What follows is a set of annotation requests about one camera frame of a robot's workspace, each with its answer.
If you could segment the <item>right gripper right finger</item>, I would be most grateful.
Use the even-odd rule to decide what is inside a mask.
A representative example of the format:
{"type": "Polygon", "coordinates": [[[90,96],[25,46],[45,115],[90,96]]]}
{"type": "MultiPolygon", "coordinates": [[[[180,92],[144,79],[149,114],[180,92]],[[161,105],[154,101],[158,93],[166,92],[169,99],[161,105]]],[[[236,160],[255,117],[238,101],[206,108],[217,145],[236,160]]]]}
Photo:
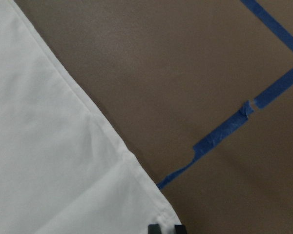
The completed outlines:
{"type": "Polygon", "coordinates": [[[174,225],[175,234],[187,234],[185,225],[174,225]]]}

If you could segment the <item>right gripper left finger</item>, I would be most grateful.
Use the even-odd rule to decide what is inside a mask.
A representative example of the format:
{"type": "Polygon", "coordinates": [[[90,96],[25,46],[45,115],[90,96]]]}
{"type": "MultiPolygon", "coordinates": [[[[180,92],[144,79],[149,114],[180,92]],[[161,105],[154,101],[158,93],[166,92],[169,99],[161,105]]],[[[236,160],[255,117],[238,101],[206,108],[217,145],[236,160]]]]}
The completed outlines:
{"type": "Polygon", "coordinates": [[[148,225],[148,234],[161,234],[161,228],[159,224],[148,225]]]}

